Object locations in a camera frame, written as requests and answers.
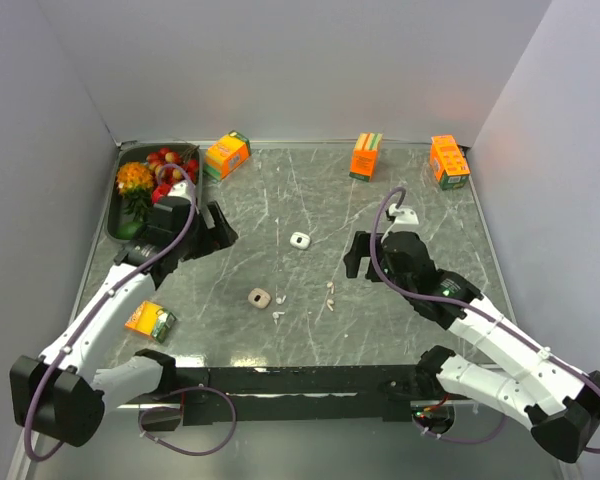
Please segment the beige earbud charging case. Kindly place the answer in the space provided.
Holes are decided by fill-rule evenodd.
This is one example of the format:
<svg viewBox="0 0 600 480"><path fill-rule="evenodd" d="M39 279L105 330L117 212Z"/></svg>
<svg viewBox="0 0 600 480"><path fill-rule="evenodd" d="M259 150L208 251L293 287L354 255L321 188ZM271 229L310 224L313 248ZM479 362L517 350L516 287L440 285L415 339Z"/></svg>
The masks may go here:
<svg viewBox="0 0 600 480"><path fill-rule="evenodd" d="M254 288L247 297L248 302L257 309L265 309L271 302L271 295L261 288Z"/></svg>

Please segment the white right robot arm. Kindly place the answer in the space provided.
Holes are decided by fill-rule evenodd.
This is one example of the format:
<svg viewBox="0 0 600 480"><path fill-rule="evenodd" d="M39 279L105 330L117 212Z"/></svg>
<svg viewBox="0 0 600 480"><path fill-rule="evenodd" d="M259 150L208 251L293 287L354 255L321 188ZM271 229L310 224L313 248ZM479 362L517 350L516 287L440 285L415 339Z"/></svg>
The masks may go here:
<svg viewBox="0 0 600 480"><path fill-rule="evenodd" d="M547 453L575 463L591 452L600 426L600 372L562 361L506 318L475 285L437 267L414 232L355 233L344 256L357 277L362 259L372 282L398 292L423 318L488 356L496 369L436 346L422 355L418 390L428 398L460 395L501 412L525 428Z"/></svg>

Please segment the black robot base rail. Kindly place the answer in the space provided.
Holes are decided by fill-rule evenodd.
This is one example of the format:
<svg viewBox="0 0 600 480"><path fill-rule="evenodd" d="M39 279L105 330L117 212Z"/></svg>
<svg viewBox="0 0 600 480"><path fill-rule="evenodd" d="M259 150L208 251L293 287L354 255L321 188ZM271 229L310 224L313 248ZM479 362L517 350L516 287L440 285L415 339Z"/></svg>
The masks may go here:
<svg viewBox="0 0 600 480"><path fill-rule="evenodd" d="M139 399L181 406L186 426L229 422L380 419L409 422L412 409L443 399L433 376L415 365L199 367Z"/></svg>

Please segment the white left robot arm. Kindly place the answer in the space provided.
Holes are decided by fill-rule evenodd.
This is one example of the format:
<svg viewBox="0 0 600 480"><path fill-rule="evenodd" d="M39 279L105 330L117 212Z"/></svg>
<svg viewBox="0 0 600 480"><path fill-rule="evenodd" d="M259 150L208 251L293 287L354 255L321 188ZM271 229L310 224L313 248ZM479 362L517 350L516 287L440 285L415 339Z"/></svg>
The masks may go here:
<svg viewBox="0 0 600 480"><path fill-rule="evenodd" d="M79 447L118 406L145 394L156 402L172 398L178 387L174 358L144 349L120 367L101 369L102 357L114 329L181 263L228 248L237 238L215 201L198 208L186 196L159 200L65 332L37 357L21 356L11 367L14 417L24 437L40 433Z"/></svg>

